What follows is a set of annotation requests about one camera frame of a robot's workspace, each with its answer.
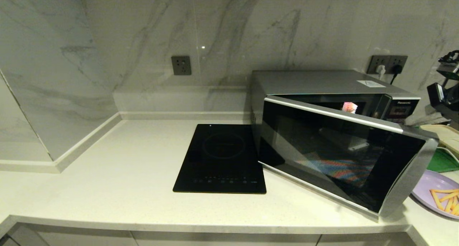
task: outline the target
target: gray wall socket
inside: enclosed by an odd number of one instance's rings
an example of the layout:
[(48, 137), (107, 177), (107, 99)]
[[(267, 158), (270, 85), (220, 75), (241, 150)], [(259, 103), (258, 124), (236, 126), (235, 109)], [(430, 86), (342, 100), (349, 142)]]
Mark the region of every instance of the gray wall socket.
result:
[(191, 75), (191, 63), (189, 56), (172, 56), (172, 68), (174, 75), (189, 76)]
[(394, 66), (405, 66), (408, 56), (399, 55), (373, 55), (370, 64), (368, 65), (367, 74), (377, 74), (376, 68), (379, 65), (385, 66), (386, 74), (394, 74)]

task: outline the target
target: white quartz countertop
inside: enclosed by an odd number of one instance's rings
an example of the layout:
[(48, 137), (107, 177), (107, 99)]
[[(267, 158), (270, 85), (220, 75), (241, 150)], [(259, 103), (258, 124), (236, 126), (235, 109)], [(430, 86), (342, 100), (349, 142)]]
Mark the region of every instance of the white quartz countertop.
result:
[[(459, 245), (459, 222), (408, 198), (378, 223), (269, 170), (266, 195), (172, 192), (198, 123), (122, 120), (62, 174), (0, 171), (0, 236), (16, 222), (216, 233), (406, 231), (418, 245)], [(446, 176), (459, 181), (458, 172)]]

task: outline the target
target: induction cooktop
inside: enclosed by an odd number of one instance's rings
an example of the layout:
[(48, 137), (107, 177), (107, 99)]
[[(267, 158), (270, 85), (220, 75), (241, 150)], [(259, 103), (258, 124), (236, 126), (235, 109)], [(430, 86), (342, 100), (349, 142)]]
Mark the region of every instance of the induction cooktop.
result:
[(173, 191), (265, 194), (251, 126), (198, 124)]

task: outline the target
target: microwave door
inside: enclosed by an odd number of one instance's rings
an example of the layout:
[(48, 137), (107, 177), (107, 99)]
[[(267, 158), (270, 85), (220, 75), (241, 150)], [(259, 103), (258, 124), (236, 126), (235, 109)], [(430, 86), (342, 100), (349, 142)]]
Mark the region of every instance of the microwave door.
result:
[[(345, 108), (340, 111), (267, 96), (260, 161), (332, 197), (379, 213), (383, 203), (393, 205), (386, 198), (389, 192), (400, 197), (393, 192), (396, 181), (412, 185), (413, 180), (400, 177), (425, 148), (426, 137), (407, 134), (392, 122), (345, 112)], [(403, 190), (407, 197), (409, 186), (396, 190)]]

